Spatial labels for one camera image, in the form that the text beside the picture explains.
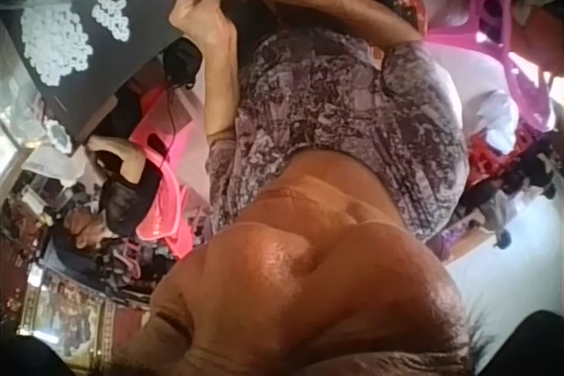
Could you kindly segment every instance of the pink chair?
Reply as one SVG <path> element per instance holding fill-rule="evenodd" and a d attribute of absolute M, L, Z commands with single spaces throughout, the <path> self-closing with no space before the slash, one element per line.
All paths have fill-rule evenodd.
<path fill-rule="evenodd" d="M 549 87 L 543 78 L 535 86 L 511 59 L 511 0 L 470 0 L 468 19 L 460 26 L 429 27 L 426 42 L 465 48 L 491 56 L 505 70 L 509 94 L 521 116 L 535 129 L 551 130 Z M 492 40 L 485 31 L 495 34 Z"/>
<path fill-rule="evenodd" d="M 188 201 L 188 190 L 180 187 L 174 170 L 186 150 L 192 125 L 188 112 L 180 102 L 167 105 L 167 101 L 169 100 L 166 96 L 161 96 L 161 100 L 137 125 L 130 137 L 130 141 L 143 146 L 147 159 L 158 166 L 162 172 L 159 191 L 147 216 L 137 227 L 137 236 L 144 241 L 164 239 L 173 254 L 182 258 L 192 250 L 193 232 L 188 223 L 182 219 L 182 213 Z M 162 126 L 159 125 L 158 118 L 163 115 L 159 107 L 174 108 L 173 118 L 179 127 L 175 133 L 163 131 Z M 149 137 L 153 135 L 157 136 L 167 147 L 165 158 L 148 145 Z"/>

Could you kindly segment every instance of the white floor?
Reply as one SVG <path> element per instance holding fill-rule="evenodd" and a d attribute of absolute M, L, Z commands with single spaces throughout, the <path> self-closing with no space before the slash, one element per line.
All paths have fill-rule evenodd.
<path fill-rule="evenodd" d="M 562 185 L 560 179 L 560 198 L 540 197 L 508 225 L 509 249 L 486 243 L 448 266 L 470 315 L 479 316 L 493 337 L 482 365 L 529 314 L 563 311 Z"/>

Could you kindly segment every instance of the dark hair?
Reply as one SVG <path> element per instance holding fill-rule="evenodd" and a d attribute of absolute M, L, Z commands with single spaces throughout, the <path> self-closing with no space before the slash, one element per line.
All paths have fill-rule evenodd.
<path fill-rule="evenodd" d="M 554 197 L 556 197 L 556 186 L 554 184 L 550 184 L 548 187 L 545 188 L 545 192 L 543 193 L 543 195 L 548 200 L 553 200 Z"/>

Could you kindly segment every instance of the table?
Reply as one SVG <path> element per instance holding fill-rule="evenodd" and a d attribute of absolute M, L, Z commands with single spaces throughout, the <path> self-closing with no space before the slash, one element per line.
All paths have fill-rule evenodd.
<path fill-rule="evenodd" d="M 130 19 L 128 42 L 116 41 L 91 16 L 93 0 L 74 0 L 73 11 L 82 18 L 93 54 L 86 71 L 61 79 L 59 86 L 44 85 L 27 60 L 24 64 L 48 107 L 71 137 L 81 143 L 115 104 L 113 94 L 151 58 L 180 34 L 167 21 L 174 0 L 127 0 L 124 14 Z M 21 11 L 3 11 L 2 21 L 23 60 Z"/>

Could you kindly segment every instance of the woman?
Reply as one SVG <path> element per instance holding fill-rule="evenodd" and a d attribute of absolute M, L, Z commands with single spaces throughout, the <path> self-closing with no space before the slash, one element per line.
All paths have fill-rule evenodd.
<path fill-rule="evenodd" d="M 177 0 L 170 15 L 204 56 L 217 234 L 163 279 L 112 370 L 472 373 L 461 299 L 422 242 L 468 165 L 421 36 L 372 0 L 271 1 L 350 35 L 282 30 L 240 73 L 220 0 Z"/>
<path fill-rule="evenodd" d="M 97 182 L 102 186 L 97 210 L 75 209 L 64 220 L 64 227 L 76 237 L 76 247 L 100 247 L 104 239 L 135 236 L 159 190 L 162 173 L 143 149 L 128 140 L 91 136 L 87 149 L 93 154 Z M 109 154 L 117 164 L 102 169 L 96 154 Z"/>

